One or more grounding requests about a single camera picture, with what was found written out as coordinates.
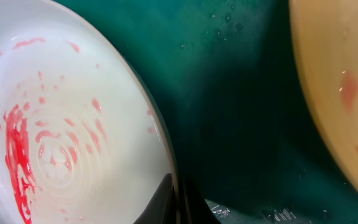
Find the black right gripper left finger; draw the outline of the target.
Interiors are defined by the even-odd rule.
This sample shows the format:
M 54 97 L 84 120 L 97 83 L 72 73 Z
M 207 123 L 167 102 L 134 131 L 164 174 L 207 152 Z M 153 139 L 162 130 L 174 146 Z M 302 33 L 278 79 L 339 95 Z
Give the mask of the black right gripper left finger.
M 176 224 L 176 217 L 172 175 L 167 174 L 134 224 Z

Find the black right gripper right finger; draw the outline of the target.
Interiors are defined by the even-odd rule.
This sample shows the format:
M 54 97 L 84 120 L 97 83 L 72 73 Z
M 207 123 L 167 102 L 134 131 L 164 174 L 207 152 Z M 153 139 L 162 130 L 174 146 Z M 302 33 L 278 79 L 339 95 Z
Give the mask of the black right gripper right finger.
M 180 223 L 220 224 L 196 184 L 186 177 L 180 179 Z

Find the light blue plate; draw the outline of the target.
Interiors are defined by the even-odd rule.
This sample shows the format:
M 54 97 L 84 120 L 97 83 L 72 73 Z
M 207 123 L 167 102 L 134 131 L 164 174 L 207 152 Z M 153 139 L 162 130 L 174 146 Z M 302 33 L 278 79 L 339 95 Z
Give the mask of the light blue plate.
M 172 175 L 140 78 L 55 1 L 0 1 L 0 223 L 134 223 Z

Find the yellow-green plate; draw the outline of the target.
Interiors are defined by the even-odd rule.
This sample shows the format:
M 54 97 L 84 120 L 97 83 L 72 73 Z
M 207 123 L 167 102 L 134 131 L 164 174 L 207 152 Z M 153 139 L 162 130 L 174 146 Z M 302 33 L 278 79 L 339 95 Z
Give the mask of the yellow-green plate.
M 301 87 L 321 138 L 358 191 L 358 0 L 291 0 Z

